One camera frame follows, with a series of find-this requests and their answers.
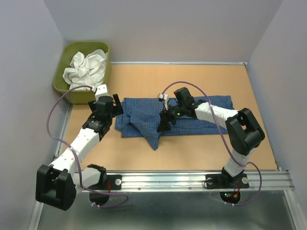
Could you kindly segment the blue checkered long sleeve shirt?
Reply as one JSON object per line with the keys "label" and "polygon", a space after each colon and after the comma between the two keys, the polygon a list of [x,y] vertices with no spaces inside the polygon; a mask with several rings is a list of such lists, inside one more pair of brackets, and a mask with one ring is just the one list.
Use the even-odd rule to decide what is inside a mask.
{"label": "blue checkered long sleeve shirt", "polygon": [[161,136],[215,135],[219,131],[216,124],[196,120],[187,116],[171,125],[170,131],[157,132],[160,124],[159,113],[164,104],[155,98],[124,98],[121,103],[123,114],[117,116],[115,129],[123,138],[140,138],[147,140],[153,150],[158,149]]}

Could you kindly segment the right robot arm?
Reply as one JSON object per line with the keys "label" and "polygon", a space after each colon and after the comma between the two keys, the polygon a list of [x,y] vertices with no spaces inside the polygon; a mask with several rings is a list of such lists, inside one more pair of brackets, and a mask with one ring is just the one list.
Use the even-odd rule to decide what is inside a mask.
{"label": "right robot arm", "polygon": [[157,131],[171,130],[171,125],[183,116],[214,123],[218,129],[225,128],[232,146],[230,158],[220,174],[206,176],[204,187],[231,189],[240,184],[250,153],[265,139],[254,114],[247,108],[230,110],[212,105],[210,99],[196,101],[186,87],[176,90],[174,94],[177,99],[174,106],[168,104],[168,95],[160,93],[157,96],[164,103]]}

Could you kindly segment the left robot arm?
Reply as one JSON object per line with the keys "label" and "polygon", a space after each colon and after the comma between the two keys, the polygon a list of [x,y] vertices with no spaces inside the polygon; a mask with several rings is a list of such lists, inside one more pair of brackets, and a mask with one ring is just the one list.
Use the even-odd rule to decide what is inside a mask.
{"label": "left robot arm", "polygon": [[99,96],[96,101],[89,102],[89,107],[92,113],[75,140],[69,144],[60,139],[67,147],[65,151],[49,165],[38,168],[36,201],[66,211],[84,190],[94,193],[94,187],[105,188],[106,192],[101,195],[110,197],[111,182],[106,169],[90,164],[81,170],[81,162],[110,130],[113,118],[123,114],[123,109],[117,94]]}

